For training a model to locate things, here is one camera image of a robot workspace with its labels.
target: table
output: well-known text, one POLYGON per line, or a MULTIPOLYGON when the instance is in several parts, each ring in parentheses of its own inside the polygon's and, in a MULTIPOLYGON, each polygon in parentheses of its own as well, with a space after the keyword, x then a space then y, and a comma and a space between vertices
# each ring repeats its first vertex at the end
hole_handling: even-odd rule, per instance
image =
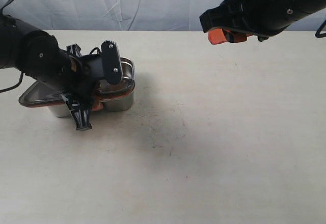
MULTIPOLYGON (((117 42, 133 107, 72 119, 0 94, 0 222, 325 223, 326 39, 210 45, 200 32, 50 31, 117 42)), ((0 71, 1 87, 18 80, 0 71)))

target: stainless steel container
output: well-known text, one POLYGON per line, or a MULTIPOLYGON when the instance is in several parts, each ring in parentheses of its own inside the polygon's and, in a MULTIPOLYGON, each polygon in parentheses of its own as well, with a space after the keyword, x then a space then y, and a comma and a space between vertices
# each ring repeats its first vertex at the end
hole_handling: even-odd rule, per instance
MULTIPOLYGON (((118 85, 110 85, 101 81, 99 98, 103 109, 107 111, 124 111, 133 105, 135 89, 134 64, 127 58, 121 58, 123 79, 118 85)), ((22 106, 48 107, 56 117, 69 117, 70 112, 61 98, 61 95, 42 83, 33 83, 19 98, 22 106)))

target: white table surface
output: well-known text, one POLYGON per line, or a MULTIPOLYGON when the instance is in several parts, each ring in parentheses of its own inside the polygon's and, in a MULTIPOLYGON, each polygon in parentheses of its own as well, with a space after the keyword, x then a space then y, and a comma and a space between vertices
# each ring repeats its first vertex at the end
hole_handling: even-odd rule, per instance
POLYGON ((0 94, 0 223, 326 222, 326 39, 50 33, 82 53, 116 41, 135 102, 77 132, 19 105, 30 78, 0 94))

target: white backdrop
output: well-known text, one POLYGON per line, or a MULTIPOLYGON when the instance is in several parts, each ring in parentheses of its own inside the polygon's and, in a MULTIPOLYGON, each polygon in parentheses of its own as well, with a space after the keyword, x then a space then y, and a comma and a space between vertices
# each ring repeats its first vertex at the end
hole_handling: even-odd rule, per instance
MULTIPOLYGON (((46 30, 201 31, 199 16, 221 1, 16 0, 6 13, 46 30)), ((314 31, 325 13, 299 21, 290 30, 314 31)))

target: metal lunch box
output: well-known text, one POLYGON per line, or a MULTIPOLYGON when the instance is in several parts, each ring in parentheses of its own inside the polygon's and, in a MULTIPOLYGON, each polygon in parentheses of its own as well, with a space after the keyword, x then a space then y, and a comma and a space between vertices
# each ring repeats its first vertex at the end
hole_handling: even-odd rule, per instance
MULTIPOLYGON (((97 96, 107 111, 124 111, 133 105, 135 89, 134 64, 127 58, 121 58, 123 79, 117 85, 110 85, 105 80, 100 82, 97 96)), ((33 83, 19 98, 22 106, 48 107, 56 117, 69 117, 70 112, 61 95, 42 83, 33 83)))

